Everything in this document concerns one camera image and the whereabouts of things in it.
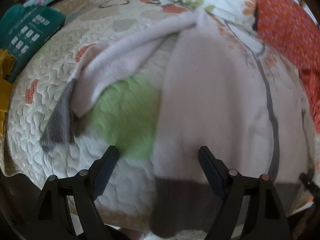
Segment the heart-patterned quilted bedspread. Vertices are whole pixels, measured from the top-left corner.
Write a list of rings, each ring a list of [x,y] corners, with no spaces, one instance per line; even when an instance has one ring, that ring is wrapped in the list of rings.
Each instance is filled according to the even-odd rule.
[[[11,94],[1,170],[41,189],[111,145],[121,157],[99,215],[164,238],[207,231],[219,210],[202,145],[243,175],[270,175],[287,215],[309,198],[299,175],[315,172],[295,65],[240,25],[146,0],[90,0],[34,55]]]

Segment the orange floral fabric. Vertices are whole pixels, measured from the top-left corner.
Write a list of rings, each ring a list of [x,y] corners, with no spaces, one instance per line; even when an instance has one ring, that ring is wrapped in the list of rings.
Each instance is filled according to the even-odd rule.
[[[319,125],[319,29],[293,0],[257,0],[258,36],[299,70]]]

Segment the pale pink grey-cuffed garment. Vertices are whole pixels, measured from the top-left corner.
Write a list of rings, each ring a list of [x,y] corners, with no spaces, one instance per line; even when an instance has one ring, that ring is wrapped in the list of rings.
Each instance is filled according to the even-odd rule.
[[[73,141],[74,118],[97,113],[111,130],[106,137],[123,154],[146,146],[151,154],[157,199],[149,220],[162,238],[184,230],[208,231],[221,198],[210,188],[198,161],[207,146],[227,167],[244,176],[267,174],[285,212],[302,196],[298,180],[313,172],[314,133],[309,104],[296,71],[272,48],[260,59],[235,50],[218,53],[182,40],[188,12],[163,19],[133,35],[91,45],[68,80],[46,125],[44,152]],[[124,116],[103,94],[142,73],[172,34],[177,41],[165,64],[161,85],[143,80],[155,92],[146,105]]]

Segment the teal green package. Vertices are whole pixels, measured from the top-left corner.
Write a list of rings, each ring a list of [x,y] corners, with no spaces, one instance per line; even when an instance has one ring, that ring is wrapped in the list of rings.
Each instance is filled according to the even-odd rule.
[[[14,57],[7,81],[15,82],[35,53],[64,26],[65,20],[61,12],[42,5],[15,4],[5,12],[1,19],[1,49]]]

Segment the mustard yellow fabric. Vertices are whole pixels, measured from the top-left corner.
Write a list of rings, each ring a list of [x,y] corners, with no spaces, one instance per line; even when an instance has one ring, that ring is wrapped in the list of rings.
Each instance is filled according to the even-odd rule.
[[[9,100],[12,91],[12,84],[5,78],[12,72],[14,66],[14,56],[7,50],[1,49],[1,87],[0,87],[0,109],[1,109],[1,137],[4,135],[5,116],[9,110]]]

